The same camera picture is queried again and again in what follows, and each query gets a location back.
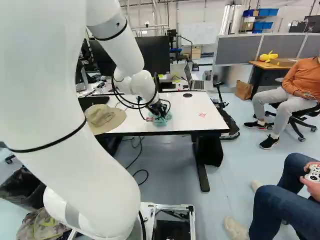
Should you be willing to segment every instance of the cubicle partition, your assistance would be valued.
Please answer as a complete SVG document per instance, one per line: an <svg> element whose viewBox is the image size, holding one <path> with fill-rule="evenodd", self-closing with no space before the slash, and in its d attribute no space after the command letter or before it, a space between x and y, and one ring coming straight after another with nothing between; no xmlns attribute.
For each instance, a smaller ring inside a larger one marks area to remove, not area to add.
<svg viewBox="0 0 320 240"><path fill-rule="evenodd" d="M311 58L319 55L320 33L262 33L219 35L213 65L247 65L270 51L279 58Z"/></svg>
<svg viewBox="0 0 320 240"><path fill-rule="evenodd" d="M215 42L212 71L219 75L219 82L225 82L224 92L234 92L237 80L248 82L251 79L253 67L249 61L257 61L261 54L273 51L279 58L312 58L320 51L320 33L219 35ZM276 74L283 77L286 72L277 71ZM268 76L261 83L266 86L264 90L278 84Z"/></svg>

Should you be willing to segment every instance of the camouflage bag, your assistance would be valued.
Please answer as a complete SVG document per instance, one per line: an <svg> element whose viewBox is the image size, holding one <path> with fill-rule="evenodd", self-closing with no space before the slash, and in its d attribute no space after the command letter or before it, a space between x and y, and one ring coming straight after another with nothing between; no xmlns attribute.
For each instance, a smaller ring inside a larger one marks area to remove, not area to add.
<svg viewBox="0 0 320 240"><path fill-rule="evenodd" d="M69 230L41 208L24 218L16 240L56 240Z"/></svg>

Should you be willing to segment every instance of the gray partition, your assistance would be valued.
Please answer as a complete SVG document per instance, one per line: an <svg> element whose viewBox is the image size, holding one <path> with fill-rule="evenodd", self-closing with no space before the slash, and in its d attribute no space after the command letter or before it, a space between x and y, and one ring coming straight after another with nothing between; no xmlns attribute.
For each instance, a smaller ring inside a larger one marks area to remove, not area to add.
<svg viewBox="0 0 320 240"><path fill-rule="evenodd" d="M258 55L273 51L279 58L296 58L304 39L304 34L265 35Z"/></svg>
<svg viewBox="0 0 320 240"><path fill-rule="evenodd" d="M247 64L257 55L261 35L219 37L215 65Z"/></svg>
<svg viewBox="0 0 320 240"><path fill-rule="evenodd" d="M299 58L306 59L312 58L319 55L320 51L320 34L319 35L308 35L301 50Z"/></svg>

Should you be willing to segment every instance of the orange sweater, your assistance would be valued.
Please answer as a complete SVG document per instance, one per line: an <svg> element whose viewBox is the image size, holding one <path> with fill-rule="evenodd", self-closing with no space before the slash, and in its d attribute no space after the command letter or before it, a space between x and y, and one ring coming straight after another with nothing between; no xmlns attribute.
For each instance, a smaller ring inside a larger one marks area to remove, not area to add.
<svg viewBox="0 0 320 240"><path fill-rule="evenodd" d="M285 75L282 87L290 94L309 93L320 101L320 63L318 58L299 60Z"/></svg>

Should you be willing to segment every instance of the whiteboard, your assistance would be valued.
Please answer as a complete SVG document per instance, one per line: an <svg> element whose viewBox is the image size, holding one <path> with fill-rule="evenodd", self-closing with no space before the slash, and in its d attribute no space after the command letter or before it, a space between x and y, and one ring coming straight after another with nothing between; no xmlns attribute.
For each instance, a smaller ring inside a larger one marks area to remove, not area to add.
<svg viewBox="0 0 320 240"><path fill-rule="evenodd" d="M214 22L180 23L178 34L192 41L193 45L214 44L220 32L220 25ZM191 45L181 39L181 45Z"/></svg>

